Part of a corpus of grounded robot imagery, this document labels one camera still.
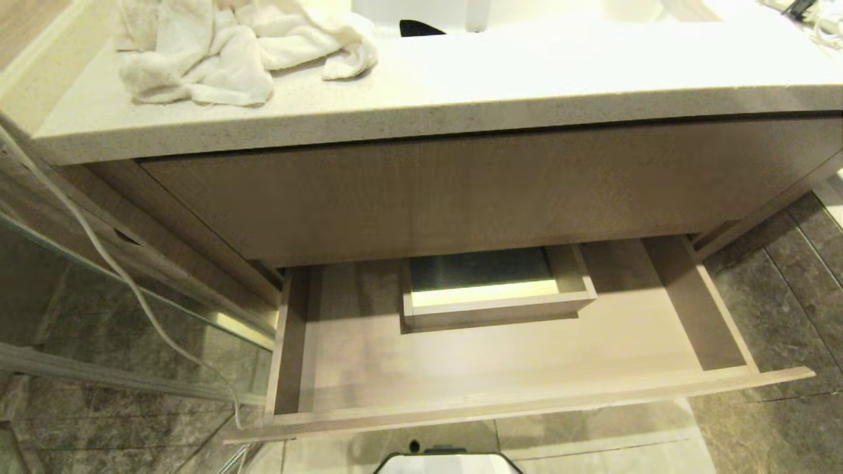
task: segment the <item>white towel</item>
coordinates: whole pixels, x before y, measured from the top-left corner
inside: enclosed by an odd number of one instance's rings
[[[135,100],[259,105],[270,71],[329,56],[324,80],[353,78],[378,62],[373,25],[354,13],[298,0],[117,0],[120,76]]]

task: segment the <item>cabinet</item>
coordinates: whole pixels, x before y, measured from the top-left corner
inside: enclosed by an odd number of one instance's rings
[[[139,165],[241,256],[286,269],[262,427],[230,440],[289,439],[812,376],[758,370],[687,234],[723,240],[810,189],[838,167],[841,127],[574,127]],[[541,246],[578,249],[554,277],[582,287],[412,300],[412,257]]]

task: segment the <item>power cord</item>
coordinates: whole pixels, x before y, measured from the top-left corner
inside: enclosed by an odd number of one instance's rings
[[[182,346],[180,346],[176,341],[173,341],[168,335],[164,328],[161,326],[161,323],[158,322],[158,318],[155,317],[155,314],[152,311],[152,308],[149,307],[149,303],[147,302],[146,297],[141,292],[141,289],[135,283],[135,280],[129,275],[123,267],[120,266],[119,263],[111,256],[111,254],[103,247],[102,242],[99,240],[99,237],[91,228],[88,220],[82,215],[82,212],[77,207],[76,203],[71,201],[69,197],[61,190],[59,187],[44,174],[35,162],[29,157],[28,154],[17,144],[17,142],[12,138],[12,136],[6,131],[6,128],[0,126],[0,141],[2,141],[2,145],[6,147],[6,149],[10,152],[14,159],[17,159],[23,166],[25,166],[29,171],[32,172],[33,175],[41,182],[47,189],[50,190],[58,199],[59,201],[67,207],[67,210],[76,218],[79,222],[79,225],[82,226],[82,229],[85,231],[85,234],[91,240],[91,244],[94,245],[94,248],[97,250],[100,256],[103,257],[103,260],[108,262],[109,266],[118,274],[120,278],[129,286],[132,290],[132,293],[135,294],[135,298],[137,298],[137,302],[141,305],[143,312],[147,315],[149,322],[152,323],[155,331],[164,339],[164,342],[167,343],[168,346],[173,348],[174,351],[181,354],[182,357],[192,361],[195,364],[198,364],[208,370],[211,370],[214,374],[216,374],[219,379],[225,384],[225,388],[228,389],[228,394],[231,396],[231,400],[234,402],[234,424],[237,425],[237,429],[242,429],[243,425],[240,422],[240,403],[237,397],[237,391],[234,390],[234,386],[231,385],[231,382],[225,378],[225,375],[222,374],[219,370],[213,368],[210,364],[205,362],[204,360],[198,358],[197,356],[187,352]]]

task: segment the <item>white countertop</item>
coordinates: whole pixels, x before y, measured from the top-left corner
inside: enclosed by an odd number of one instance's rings
[[[683,116],[843,110],[843,62],[772,11],[383,40],[365,77],[286,73],[266,105],[136,105],[109,45],[34,134],[54,164]]]

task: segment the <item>gray tile floor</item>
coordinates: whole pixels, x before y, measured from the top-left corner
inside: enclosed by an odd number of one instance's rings
[[[706,265],[762,370],[807,365],[818,376],[640,406],[295,439],[265,444],[247,471],[371,472],[413,439],[423,449],[451,444],[501,450],[525,472],[843,471],[843,231],[807,195]],[[86,324],[99,317],[90,314],[94,319]],[[74,335],[59,331],[51,337]],[[234,452],[234,447],[221,446],[217,430],[231,423],[230,412],[214,402],[165,397],[153,403],[125,394],[97,395],[97,390],[33,392],[33,400],[37,393],[55,394],[68,407],[67,419],[74,410],[83,412],[86,429],[99,436],[82,443],[71,433],[72,422],[46,428],[39,425],[39,414],[29,415],[25,426],[32,437],[24,436],[24,444],[37,447],[53,440],[69,446],[40,453],[46,471],[131,466],[136,471],[209,472]],[[115,436],[109,435],[108,423],[91,419],[98,397],[120,407],[111,416],[144,418],[132,443],[109,444]],[[96,451],[81,449],[88,443],[104,448],[104,454],[88,457]]]

